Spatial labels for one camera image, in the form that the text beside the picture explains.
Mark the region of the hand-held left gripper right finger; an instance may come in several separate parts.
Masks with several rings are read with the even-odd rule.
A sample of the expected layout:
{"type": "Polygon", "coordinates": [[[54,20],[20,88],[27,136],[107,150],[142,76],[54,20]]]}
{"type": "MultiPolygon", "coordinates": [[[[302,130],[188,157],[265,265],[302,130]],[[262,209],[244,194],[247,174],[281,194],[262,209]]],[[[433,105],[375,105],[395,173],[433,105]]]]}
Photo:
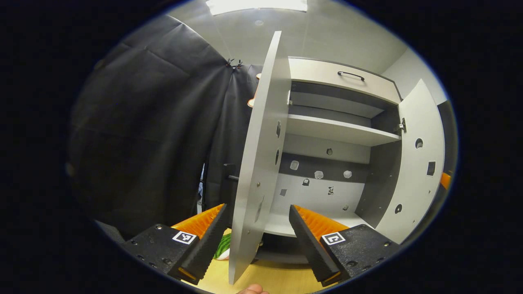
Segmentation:
{"type": "Polygon", "coordinates": [[[299,205],[290,205],[289,223],[324,287],[360,276],[400,250],[400,245],[368,225],[348,227],[299,205]]]}

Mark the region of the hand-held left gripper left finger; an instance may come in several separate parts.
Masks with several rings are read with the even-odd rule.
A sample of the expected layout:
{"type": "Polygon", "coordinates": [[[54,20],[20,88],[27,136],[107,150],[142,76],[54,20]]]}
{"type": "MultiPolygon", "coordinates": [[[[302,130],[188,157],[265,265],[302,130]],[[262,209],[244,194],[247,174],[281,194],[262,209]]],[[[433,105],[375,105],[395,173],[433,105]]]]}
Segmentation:
{"type": "Polygon", "coordinates": [[[156,272],[198,285],[220,245],[228,214],[222,203],[173,226],[152,225],[124,242],[123,249],[156,272]]]}

